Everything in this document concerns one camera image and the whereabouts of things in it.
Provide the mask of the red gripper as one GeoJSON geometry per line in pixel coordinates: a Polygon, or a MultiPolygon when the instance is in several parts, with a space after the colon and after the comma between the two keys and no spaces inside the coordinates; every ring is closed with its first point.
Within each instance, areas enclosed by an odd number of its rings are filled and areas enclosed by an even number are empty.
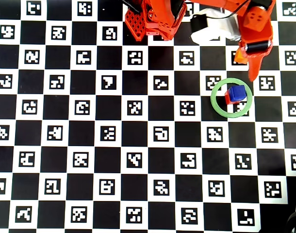
{"type": "Polygon", "coordinates": [[[258,77],[263,58],[273,46],[273,8],[272,4],[248,4],[244,14],[239,16],[239,46],[242,55],[248,60],[248,77],[251,82],[258,77]]]}

